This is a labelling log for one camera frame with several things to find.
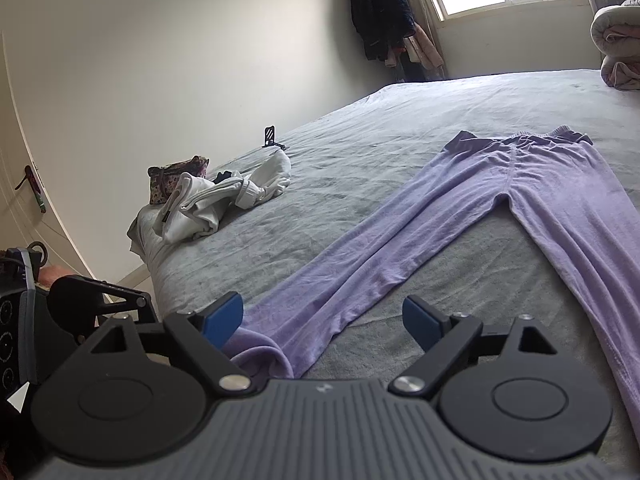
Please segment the floral pouch bag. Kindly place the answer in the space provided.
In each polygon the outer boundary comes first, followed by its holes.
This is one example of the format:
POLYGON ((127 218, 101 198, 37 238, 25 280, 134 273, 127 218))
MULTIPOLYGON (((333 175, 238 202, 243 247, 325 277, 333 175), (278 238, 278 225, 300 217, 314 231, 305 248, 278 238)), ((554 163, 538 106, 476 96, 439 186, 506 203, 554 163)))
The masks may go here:
POLYGON ((174 162, 168 166, 150 167, 148 169, 150 178, 149 203, 153 206, 166 203, 182 174, 186 172, 194 177, 205 177, 208 164, 208 158, 195 155, 191 159, 174 162))

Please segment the rolled grey pink quilt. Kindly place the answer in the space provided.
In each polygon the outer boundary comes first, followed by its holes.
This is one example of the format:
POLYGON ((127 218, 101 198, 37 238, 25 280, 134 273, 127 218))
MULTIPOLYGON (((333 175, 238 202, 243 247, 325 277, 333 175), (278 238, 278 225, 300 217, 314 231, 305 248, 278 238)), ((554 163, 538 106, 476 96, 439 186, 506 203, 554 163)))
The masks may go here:
POLYGON ((617 90, 638 90, 638 4, 607 6, 599 10, 591 23, 590 35, 594 45, 603 55, 603 81, 617 90))

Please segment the white jacket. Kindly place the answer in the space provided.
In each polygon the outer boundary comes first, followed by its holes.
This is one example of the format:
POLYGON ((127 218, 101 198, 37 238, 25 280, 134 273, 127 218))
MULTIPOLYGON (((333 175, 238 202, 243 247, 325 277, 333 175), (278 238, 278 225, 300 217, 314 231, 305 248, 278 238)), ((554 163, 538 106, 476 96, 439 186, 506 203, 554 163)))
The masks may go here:
POLYGON ((168 246, 212 235, 231 206, 253 209, 280 196, 290 183, 291 159, 280 148, 248 176, 231 171, 215 183, 183 172, 157 213, 153 232, 168 246))

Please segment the purple pants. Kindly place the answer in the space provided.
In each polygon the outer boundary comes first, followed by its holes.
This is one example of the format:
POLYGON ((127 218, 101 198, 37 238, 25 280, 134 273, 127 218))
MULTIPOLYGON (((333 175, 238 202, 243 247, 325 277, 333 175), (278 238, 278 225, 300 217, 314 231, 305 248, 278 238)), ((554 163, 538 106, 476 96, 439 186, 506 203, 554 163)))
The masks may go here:
POLYGON ((499 260, 506 209, 584 310, 628 418, 639 420, 639 211, 585 134, 463 131, 368 218, 257 301, 226 350, 258 377, 302 376, 330 341, 432 260, 499 260))

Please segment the black phone stand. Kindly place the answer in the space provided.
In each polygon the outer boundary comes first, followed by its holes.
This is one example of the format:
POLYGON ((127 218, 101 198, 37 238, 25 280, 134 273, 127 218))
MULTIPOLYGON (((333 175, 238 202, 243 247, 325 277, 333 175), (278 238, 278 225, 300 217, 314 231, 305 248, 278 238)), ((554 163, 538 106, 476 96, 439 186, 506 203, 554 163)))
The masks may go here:
POLYGON ((279 150, 285 151, 286 146, 277 141, 276 136, 276 127, 274 125, 268 126, 264 130, 264 144, 262 144, 263 148, 278 148, 279 150))

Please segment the dark hanging coats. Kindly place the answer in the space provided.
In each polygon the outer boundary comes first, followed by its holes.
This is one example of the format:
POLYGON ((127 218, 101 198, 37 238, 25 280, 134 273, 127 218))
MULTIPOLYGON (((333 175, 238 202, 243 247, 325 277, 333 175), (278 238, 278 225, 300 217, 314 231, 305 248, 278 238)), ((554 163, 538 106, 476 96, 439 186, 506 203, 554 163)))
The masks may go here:
POLYGON ((427 82, 422 67, 409 58, 404 40, 414 34, 408 0, 349 0, 352 24, 370 61, 396 70, 402 82, 427 82))

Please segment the left grey curtain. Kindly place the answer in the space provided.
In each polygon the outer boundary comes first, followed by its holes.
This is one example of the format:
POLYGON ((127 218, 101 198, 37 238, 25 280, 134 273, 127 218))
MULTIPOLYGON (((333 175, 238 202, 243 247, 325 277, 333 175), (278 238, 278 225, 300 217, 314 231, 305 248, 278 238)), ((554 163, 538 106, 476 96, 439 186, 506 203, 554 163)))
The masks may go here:
POLYGON ((445 80, 447 70, 436 34, 435 0, 408 0, 414 19, 414 34, 404 40, 412 62, 421 65, 427 80, 445 80))

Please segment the grey bed sheet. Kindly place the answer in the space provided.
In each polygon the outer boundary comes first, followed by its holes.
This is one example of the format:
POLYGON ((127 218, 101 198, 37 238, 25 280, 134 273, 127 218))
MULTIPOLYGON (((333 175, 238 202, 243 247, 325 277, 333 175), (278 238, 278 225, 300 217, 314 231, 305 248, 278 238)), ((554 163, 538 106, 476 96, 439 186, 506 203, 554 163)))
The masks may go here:
POLYGON ((226 344, 256 378, 392 379, 419 353, 401 300, 486 323, 530 314, 608 388, 602 456, 639 463, 639 96, 595 70, 392 84, 294 130, 290 183, 128 235, 160 315, 239 292, 226 344))

